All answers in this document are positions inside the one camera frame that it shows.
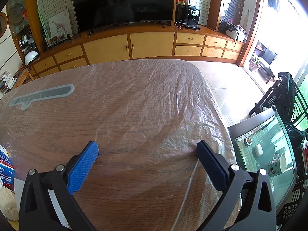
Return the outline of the black bag on chair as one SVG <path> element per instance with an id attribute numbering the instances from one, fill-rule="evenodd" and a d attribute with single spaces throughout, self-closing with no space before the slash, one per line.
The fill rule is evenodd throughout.
<path id="1" fill-rule="evenodd" d="M 281 83 L 277 88 L 278 94 L 276 96 L 275 106 L 282 121 L 290 123 L 295 104 L 295 82 L 289 72 L 281 71 L 278 73 L 278 77 Z"/>

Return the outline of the wooden tv cabinet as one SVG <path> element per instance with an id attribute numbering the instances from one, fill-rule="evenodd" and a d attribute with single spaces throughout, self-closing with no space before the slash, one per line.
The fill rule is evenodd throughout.
<path id="1" fill-rule="evenodd" d="M 235 64 L 244 44 L 206 27 L 143 24 L 83 34 L 39 55 L 27 68 L 35 79 L 91 64 L 133 59 L 183 59 Z"/>

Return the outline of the black flat television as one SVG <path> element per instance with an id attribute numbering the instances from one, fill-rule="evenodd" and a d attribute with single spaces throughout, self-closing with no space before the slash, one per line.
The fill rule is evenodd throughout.
<path id="1" fill-rule="evenodd" d="M 73 0 L 80 32 L 139 21 L 172 21 L 174 0 Z"/>

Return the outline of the blue white medicine box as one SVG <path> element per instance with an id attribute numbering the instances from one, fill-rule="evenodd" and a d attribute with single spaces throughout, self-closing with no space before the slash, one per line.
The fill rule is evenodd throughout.
<path id="1" fill-rule="evenodd" d="M 15 168 L 12 166 L 6 149 L 0 146 L 0 176 L 3 186 L 14 190 Z"/>

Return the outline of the white dome lamp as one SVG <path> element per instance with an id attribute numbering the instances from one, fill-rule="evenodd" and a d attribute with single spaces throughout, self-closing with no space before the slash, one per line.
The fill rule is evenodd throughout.
<path id="1" fill-rule="evenodd" d="M 24 58 L 24 64 L 28 66 L 31 62 L 33 62 L 39 54 L 36 51 L 30 51 L 29 53 L 26 54 Z"/>

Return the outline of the black coffee machine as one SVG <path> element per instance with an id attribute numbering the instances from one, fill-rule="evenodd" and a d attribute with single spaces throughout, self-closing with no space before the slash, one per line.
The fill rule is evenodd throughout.
<path id="1" fill-rule="evenodd" d="M 198 26 L 200 10 L 196 6 L 177 4 L 175 11 L 175 26 L 178 29 L 187 28 L 200 30 Z"/>

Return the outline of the floral framed picture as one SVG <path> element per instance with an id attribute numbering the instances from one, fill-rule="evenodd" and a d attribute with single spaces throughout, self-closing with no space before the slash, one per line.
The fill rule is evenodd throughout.
<path id="1" fill-rule="evenodd" d="M 56 46 L 64 41 L 66 41 L 68 39 L 67 37 L 67 33 L 65 32 L 61 32 L 59 34 L 56 34 L 53 37 L 50 38 L 45 38 L 46 44 L 48 46 L 48 48 L 51 48 L 53 46 Z"/>

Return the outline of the white mug with lizard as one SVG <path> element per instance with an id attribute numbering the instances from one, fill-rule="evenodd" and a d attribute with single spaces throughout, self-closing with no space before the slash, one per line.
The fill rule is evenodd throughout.
<path id="1" fill-rule="evenodd" d="M 275 177 L 283 174 L 287 170 L 287 160 L 284 155 L 274 154 L 268 164 L 268 175 Z"/>

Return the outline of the stack of books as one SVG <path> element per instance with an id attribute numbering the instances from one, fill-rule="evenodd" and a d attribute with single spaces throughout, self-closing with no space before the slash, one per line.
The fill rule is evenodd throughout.
<path id="1" fill-rule="evenodd" d="M 5 71 L 1 75 L 1 83 L 0 83 L 1 93 L 5 94 L 9 90 L 11 90 L 16 81 L 17 81 L 17 78 L 14 78 L 9 71 Z"/>

